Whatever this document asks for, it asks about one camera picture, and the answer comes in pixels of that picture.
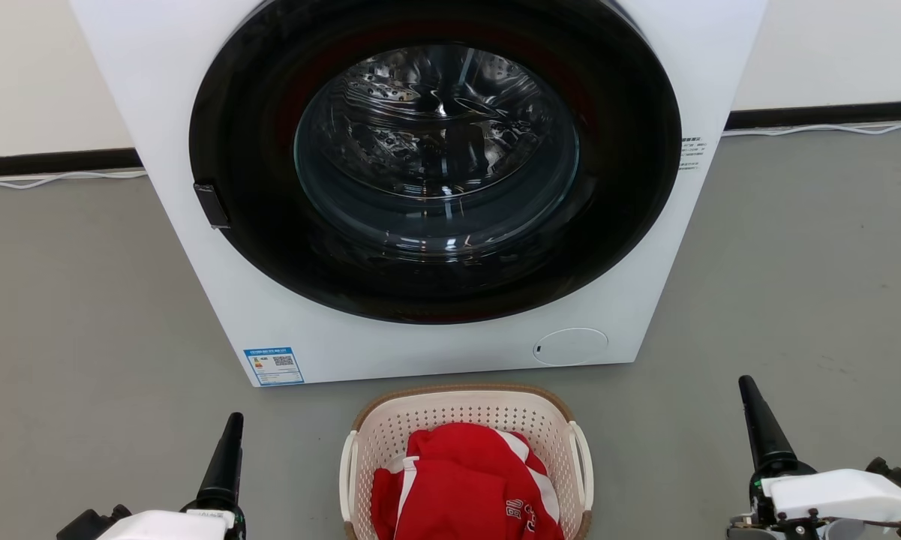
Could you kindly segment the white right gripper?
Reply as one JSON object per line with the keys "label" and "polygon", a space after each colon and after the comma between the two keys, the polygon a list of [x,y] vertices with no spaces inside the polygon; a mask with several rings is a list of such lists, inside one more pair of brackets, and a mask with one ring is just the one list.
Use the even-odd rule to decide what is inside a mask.
{"label": "white right gripper", "polygon": [[752,509],[732,518],[729,539],[859,539],[880,527],[901,539],[901,466],[816,472],[797,459],[755,380],[738,379],[752,455]]}

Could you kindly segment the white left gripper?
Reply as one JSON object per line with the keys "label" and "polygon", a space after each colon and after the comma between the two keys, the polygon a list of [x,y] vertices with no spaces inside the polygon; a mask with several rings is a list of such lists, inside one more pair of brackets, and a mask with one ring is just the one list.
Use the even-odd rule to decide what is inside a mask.
{"label": "white left gripper", "polygon": [[239,508],[243,428],[243,413],[231,413],[197,489],[195,505],[179,511],[147,510],[121,517],[98,538],[247,538],[247,520]]}

